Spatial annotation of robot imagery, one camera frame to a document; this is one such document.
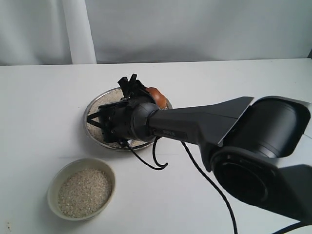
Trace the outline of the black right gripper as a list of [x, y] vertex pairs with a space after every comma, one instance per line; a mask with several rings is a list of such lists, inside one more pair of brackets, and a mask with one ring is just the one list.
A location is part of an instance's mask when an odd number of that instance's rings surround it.
[[130, 80], [122, 77], [117, 83], [125, 98], [99, 106], [97, 112], [87, 116], [87, 123], [100, 128], [102, 138], [107, 143], [121, 143], [131, 139], [153, 141], [155, 136], [145, 127], [143, 137], [135, 135], [132, 115], [135, 108], [142, 103], [155, 105], [154, 99], [147, 94], [146, 87], [137, 79], [137, 74], [132, 74]]

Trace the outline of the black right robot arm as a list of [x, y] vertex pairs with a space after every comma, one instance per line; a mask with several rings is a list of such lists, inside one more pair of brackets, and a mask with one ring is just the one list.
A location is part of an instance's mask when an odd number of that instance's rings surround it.
[[312, 222], [312, 105], [286, 97], [239, 97], [188, 108], [136, 75], [118, 81], [122, 97], [86, 121], [107, 143], [160, 137], [197, 145], [205, 169], [231, 196], [305, 224]]

